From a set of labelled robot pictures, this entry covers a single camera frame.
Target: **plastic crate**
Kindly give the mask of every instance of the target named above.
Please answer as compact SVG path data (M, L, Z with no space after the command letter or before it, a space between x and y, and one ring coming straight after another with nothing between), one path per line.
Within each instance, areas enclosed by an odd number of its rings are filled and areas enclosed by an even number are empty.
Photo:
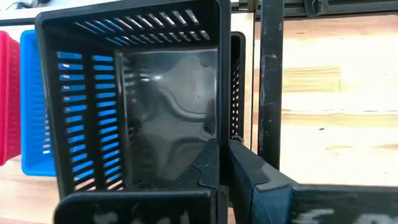
M172 182L211 138L226 152L229 18L228 1L197 0L38 15L61 197Z
M35 30L21 35L21 87L22 170L27 175L55 177Z
M245 44L242 33L231 33L231 137L243 138L244 107L239 104L244 103ZM26 175L55 177L35 30L27 30L21 35L21 87L22 171Z
M21 153L19 43L0 31L0 166Z

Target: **light wood panel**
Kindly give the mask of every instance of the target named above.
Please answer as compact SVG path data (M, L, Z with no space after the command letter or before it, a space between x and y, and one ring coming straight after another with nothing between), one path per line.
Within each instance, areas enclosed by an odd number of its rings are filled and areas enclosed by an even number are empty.
M244 145L250 148L251 143L251 113L252 113L252 78L254 51L254 14L236 13L231 16L231 31L242 32L246 38L245 69L244 69Z
M282 172L303 183L398 185L397 43L397 16L284 23Z
M21 171L21 157L0 167L0 223L23 221L52 223L52 212L58 203L58 190L53 177L30 177Z

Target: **blue plastic basket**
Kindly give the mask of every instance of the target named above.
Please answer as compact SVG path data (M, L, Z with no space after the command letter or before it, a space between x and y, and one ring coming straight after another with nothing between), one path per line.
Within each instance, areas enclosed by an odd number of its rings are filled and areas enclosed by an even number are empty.
M60 58L81 59L81 55L59 52ZM107 57L100 57L101 60L108 60ZM62 70L75 69L76 65L63 65ZM68 80L78 80L79 75L63 75L60 77ZM102 97L112 96L112 93L102 93ZM85 96L71 96L65 101L82 100ZM113 102L101 103L99 106L109 106ZM85 106L76 106L75 110L84 109ZM71 117L67 122L73 122L73 119L81 119L79 116ZM22 171L26 175L51 176L55 177L55 166L52 157L50 143L50 127L47 119L47 110L45 107L44 89L42 74L40 71L39 50L37 48L36 34L34 30L27 30L21 35L21 154ZM83 126L74 126L69 129L70 132L81 131ZM114 127L102 130L103 132L113 131ZM81 136L77 136L71 141L79 141ZM81 146L74 147L73 151L81 150ZM113 156L117 152L107 154L107 157ZM86 154L76 156L74 160L84 159ZM82 169L90 164L81 164L76 169ZM92 170L78 175L78 178L90 175Z
M39 50L34 30L21 35L21 154L26 175L55 177Z

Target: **black plastic basket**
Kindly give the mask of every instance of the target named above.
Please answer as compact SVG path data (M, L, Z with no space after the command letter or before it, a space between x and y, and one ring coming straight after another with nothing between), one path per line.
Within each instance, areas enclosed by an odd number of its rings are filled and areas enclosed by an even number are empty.
M228 1L121 1L38 15L61 197L170 187L209 139L223 156L231 85L244 86L231 83L231 67L244 69L234 53L244 55L244 42L233 35L239 50L230 50L229 23Z
M243 139L244 71L246 38L241 32L231 33L231 137Z

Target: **black metal frame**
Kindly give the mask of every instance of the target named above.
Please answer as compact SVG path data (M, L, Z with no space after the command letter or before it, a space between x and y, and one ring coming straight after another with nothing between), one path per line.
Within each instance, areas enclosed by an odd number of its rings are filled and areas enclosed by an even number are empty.
M283 9L280 0L262 7L258 155L279 169L282 104Z
M232 12L255 12L259 0L239 0L238 2L232 2Z
M252 0L239 0L233 4L233 11L248 11ZM263 0L256 2L256 20L261 19ZM353 16L356 14L395 13L398 0L340 1L340 0L286 0L286 19L308 19L309 17Z

